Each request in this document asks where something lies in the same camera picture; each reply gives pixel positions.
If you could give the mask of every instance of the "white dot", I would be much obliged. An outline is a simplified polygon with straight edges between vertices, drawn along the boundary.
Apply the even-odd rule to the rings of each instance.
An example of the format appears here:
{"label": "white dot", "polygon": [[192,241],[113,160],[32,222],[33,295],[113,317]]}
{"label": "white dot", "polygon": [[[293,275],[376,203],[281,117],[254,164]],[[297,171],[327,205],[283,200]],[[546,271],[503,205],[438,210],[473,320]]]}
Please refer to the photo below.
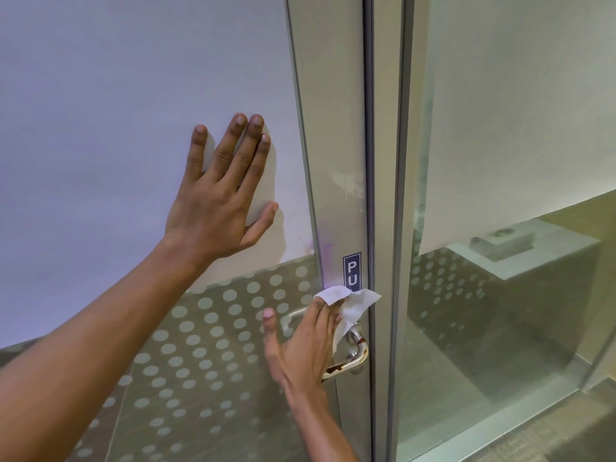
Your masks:
{"label": "white dot", "polygon": [[216,313],[208,313],[203,319],[207,324],[213,324],[218,321],[218,315]]}
{"label": "white dot", "polygon": [[222,298],[226,301],[233,301],[237,298],[237,292],[235,290],[225,290],[225,293],[222,294]]}
{"label": "white dot", "polygon": [[182,357],[172,357],[169,359],[168,363],[170,366],[180,366],[183,361],[184,359]]}
{"label": "white dot", "polygon": [[173,352],[175,352],[175,345],[165,344],[164,346],[160,347],[160,351],[167,355],[172,354]]}
{"label": "white dot", "polygon": [[184,306],[176,306],[173,310],[171,310],[171,315],[173,318],[183,318],[188,312],[189,311]]}
{"label": "white dot", "polygon": [[225,332],[225,329],[221,328],[220,326],[216,326],[214,328],[212,328],[212,330],[210,331],[210,334],[212,334],[213,337],[220,337],[221,335],[223,335]]}
{"label": "white dot", "polygon": [[137,407],[137,408],[143,408],[145,406],[148,406],[148,404],[150,404],[150,399],[149,398],[145,398],[145,397],[138,398],[135,401],[135,407]]}
{"label": "white dot", "polygon": [[167,340],[167,337],[169,337],[169,333],[163,329],[156,331],[152,334],[152,339],[154,339],[156,342],[165,341]]}
{"label": "white dot", "polygon": [[191,330],[194,328],[195,324],[193,321],[184,321],[180,324],[180,330],[182,332],[191,332]]}
{"label": "white dot", "polygon": [[150,355],[149,354],[137,354],[137,356],[135,357],[135,363],[147,363],[150,361]]}
{"label": "white dot", "polygon": [[153,366],[153,365],[146,366],[146,367],[143,369],[143,373],[144,373],[146,376],[154,376],[156,373],[158,373],[158,366]]}
{"label": "white dot", "polygon": [[279,274],[273,275],[270,277],[270,285],[274,287],[279,286],[282,283],[282,276]]}
{"label": "white dot", "polygon": [[204,357],[206,353],[208,353],[206,349],[199,347],[198,349],[193,350],[193,357],[201,358]]}
{"label": "white dot", "polygon": [[119,386],[128,386],[130,383],[133,382],[133,377],[129,376],[128,374],[125,374],[124,376],[122,376],[119,381],[118,381],[118,385]]}
{"label": "white dot", "polygon": [[167,382],[164,378],[154,378],[152,380],[152,388],[162,388]]}
{"label": "white dot", "polygon": [[198,335],[196,335],[196,334],[193,334],[193,335],[188,336],[188,337],[186,338],[186,343],[187,343],[187,344],[189,344],[189,345],[196,345],[196,344],[198,344],[199,342],[201,342],[201,337],[199,337],[199,336],[198,336]]}
{"label": "white dot", "polygon": [[202,310],[206,310],[208,308],[212,308],[212,304],[214,304],[214,302],[212,302],[212,300],[210,298],[201,298],[196,305],[202,309]]}
{"label": "white dot", "polygon": [[242,312],[242,307],[240,305],[231,305],[228,311],[230,315],[237,316]]}
{"label": "white dot", "polygon": [[254,297],[250,304],[253,308],[261,308],[265,304],[265,302],[266,301],[263,299],[263,297]]}
{"label": "white dot", "polygon": [[260,288],[261,286],[259,285],[258,282],[250,282],[248,286],[246,287],[246,290],[248,293],[257,293]]}

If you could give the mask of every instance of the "skin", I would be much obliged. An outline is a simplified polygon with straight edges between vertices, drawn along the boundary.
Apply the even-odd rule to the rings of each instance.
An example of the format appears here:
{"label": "skin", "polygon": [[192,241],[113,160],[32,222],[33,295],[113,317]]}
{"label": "skin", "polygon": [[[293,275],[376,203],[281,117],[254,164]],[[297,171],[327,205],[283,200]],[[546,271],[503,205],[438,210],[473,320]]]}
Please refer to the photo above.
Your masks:
{"label": "skin", "polygon": [[[165,235],[154,250],[0,371],[0,461],[65,461],[135,354],[188,287],[216,259],[255,245],[272,225],[275,202],[246,226],[271,144],[263,125],[260,115],[248,121],[236,114],[205,173],[201,169],[208,132],[197,125]],[[327,413],[317,373],[331,357],[338,306],[329,308],[316,299],[310,310],[291,341],[278,349],[273,348],[278,343],[275,329],[272,332],[275,318],[272,310],[265,310],[268,363],[285,390],[312,460],[355,461]],[[293,345],[299,343],[299,329],[310,347]]]}

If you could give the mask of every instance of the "paper towel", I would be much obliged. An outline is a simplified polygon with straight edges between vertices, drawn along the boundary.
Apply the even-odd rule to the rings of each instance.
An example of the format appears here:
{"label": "paper towel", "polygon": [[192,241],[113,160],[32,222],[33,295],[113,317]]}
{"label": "paper towel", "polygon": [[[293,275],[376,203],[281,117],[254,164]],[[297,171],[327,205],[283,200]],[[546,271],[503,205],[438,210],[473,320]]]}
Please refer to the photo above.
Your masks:
{"label": "paper towel", "polygon": [[332,352],[335,353],[338,342],[342,340],[344,334],[349,332],[350,327],[359,320],[372,303],[381,298],[381,295],[368,289],[353,292],[342,285],[335,285],[317,293],[315,297],[321,297],[328,305],[333,305],[338,300],[348,297],[340,308],[343,319],[334,332]]}

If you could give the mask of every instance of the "push sign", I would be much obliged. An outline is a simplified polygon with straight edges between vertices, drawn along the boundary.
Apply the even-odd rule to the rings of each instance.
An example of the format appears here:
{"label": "push sign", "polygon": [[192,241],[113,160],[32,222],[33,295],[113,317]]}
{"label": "push sign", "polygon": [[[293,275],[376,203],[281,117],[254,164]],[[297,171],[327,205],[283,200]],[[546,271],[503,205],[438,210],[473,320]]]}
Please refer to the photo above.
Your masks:
{"label": "push sign", "polygon": [[362,289],[362,254],[355,253],[343,257],[344,286],[353,292]]}

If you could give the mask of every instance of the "door handle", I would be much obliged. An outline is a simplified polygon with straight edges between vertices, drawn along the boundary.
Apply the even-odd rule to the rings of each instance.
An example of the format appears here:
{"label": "door handle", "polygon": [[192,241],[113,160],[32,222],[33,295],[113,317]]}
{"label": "door handle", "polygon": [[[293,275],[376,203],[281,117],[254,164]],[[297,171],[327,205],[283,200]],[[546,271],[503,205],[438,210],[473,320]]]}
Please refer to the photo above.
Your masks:
{"label": "door handle", "polygon": [[[288,329],[288,326],[291,320],[297,316],[303,316],[306,310],[308,310],[307,307],[299,309],[299,310],[295,310],[292,313],[289,313],[285,318],[283,318],[280,321],[281,326],[285,330],[286,336],[288,336],[288,334],[286,334],[287,330],[291,330],[291,329]],[[359,323],[353,324],[350,327],[349,332],[346,333],[346,338],[351,344],[357,345],[357,351],[352,352],[350,357],[347,360],[341,363],[338,363],[336,365],[328,366],[325,372],[323,373],[323,378],[321,379],[321,381],[325,381],[330,378],[335,378],[341,372],[347,372],[349,370],[352,370],[353,368],[357,368],[358,366],[362,365],[368,359],[368,354],[370,352],[368,351],[368,343],[366,342],[366,339],[364,338],[364,335],[362,334],[361,324]]]}

